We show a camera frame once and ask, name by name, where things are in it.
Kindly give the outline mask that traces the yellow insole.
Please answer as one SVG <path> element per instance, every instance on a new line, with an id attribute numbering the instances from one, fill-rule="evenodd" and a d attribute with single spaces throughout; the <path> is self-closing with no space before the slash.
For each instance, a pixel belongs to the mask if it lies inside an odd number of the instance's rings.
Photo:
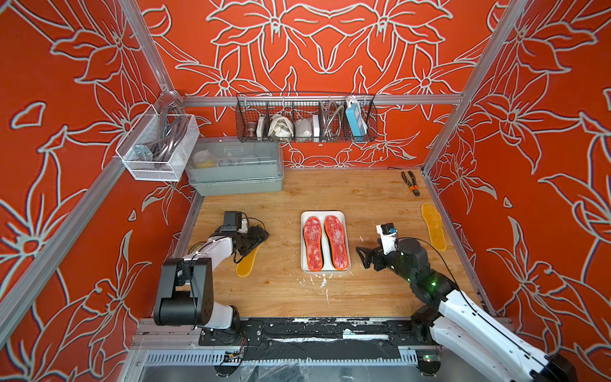
<path id="1" fill-rule="evenodd" d="M 236 264 L 235 268 L 235 273 L 238 277 L 246 278 L 251 275 L 259 249 L 260 246 L 257 246 L 247 256 L 240 258 L 240 261 Z"/>
<path id="2" fill-rule="evenodd" d="M 438 251 L 447 250 L 442 217 L 439 211 L 434 205 L 425 203 L 421 206 L 421 215 L 426 224 L 431 245 Z"/>

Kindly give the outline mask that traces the red insole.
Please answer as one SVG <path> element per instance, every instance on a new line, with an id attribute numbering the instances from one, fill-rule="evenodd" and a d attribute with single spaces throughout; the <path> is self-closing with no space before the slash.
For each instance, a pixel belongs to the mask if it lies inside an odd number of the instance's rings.
<path id="1" fill-rule="evenodd" d="M 322 254 L 322 226 L 316 216 L 310 216 L 304 224 L 303 239 L 305 244 L 306 263 L 308 270 L 319 272 L 324 266 Z"/>
<path id="2" fill-rule="evenodd" d="M 349 263 L 344 226 L 338 217 L 329 215 L 325 219 L 325 231 L 333 266 L 336 270 L 343 271 Z"/>

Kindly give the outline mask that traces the white plastic storage tray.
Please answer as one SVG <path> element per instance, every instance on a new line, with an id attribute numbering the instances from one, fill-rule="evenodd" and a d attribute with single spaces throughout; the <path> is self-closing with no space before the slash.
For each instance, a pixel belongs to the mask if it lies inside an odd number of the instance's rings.
<path id="1" fill-rule="evenodd" d="M 336 270 L 332 263 L 331 252 L 329 249 L 329 240 L 327 238 L 326 231 L 325 231 L 325 219 L 329 215 L 338 217 L 340 221 L 342 222 L 344 229 L 345 229 L 346 247 L 347 247 L 348 255 L 349 255 L 349 263 L 348 263 L 348 267 L 343 271 Z M 321 226 L 322 226 L 321 247 L 322 247 L 322 254 L 323 254 L 323 259 L 324 259 L 324 266 L 322 270 L 319 272 L 309 271 L 307 267 L 307 263 L 306 263 L 306 255 L 305 255 L 306 248 L 305 248 L 304 239 L 303 239 L 303 228 L 304 228 L 304 224 L 306 220 L 310 216 L 316 216 L 321 221 Z M 350 260 L 349 246 L 348 246 L 348 235 L 346 232 L 345 215 L 342 212 L 340 211 L 305 211 L 302 214 L 301 216 L 301 267 L 305 273 L 310 273 L 310 274 L 313 274 L 313 273 L 329 274 L 329 275 L 343 274 L 343 273 L 347 273 L 350 270 L 351 260 Z"/>

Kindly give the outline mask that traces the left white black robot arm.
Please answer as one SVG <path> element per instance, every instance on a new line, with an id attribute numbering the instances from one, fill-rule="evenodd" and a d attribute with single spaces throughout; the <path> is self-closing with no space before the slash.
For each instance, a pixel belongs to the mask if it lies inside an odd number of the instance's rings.
<path id="1" fill-rule="evenodd" d="M 187 255 L 162 264 L 155 324 L 239 332 L 238 309 L 214 299 L 213 272 L 226 259 L 243 263 L 269 237 L 262 221 L 242 212 L 227 211 L 223 224 L 208 240 Z"/>

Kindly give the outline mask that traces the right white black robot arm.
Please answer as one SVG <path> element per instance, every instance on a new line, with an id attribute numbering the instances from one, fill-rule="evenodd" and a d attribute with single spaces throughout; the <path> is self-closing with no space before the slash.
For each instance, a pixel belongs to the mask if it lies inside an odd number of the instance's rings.
<path id="1" fill-rule="evenodd" d="M 576 381 L 576 368 L 548 354 L 488 315 L 455 280 L 434 270 L 415 238 L 377 248 L 357 248 L 364 267 L 385 269 L 409 283 L 423 307 L 412 315 L 413 331 L 460 356 L 491 381 Z"/>

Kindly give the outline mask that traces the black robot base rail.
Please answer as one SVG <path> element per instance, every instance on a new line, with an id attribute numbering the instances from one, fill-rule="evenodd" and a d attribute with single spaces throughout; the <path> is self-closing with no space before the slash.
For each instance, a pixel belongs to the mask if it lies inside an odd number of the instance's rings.
<path id="1" fill-rule="evenodd" d="M 243 318 L 238 332 L 202 329 L 198 344 L 242 350 L 248 361 L 415 363 L 442 356 L 410 318 Z"/>

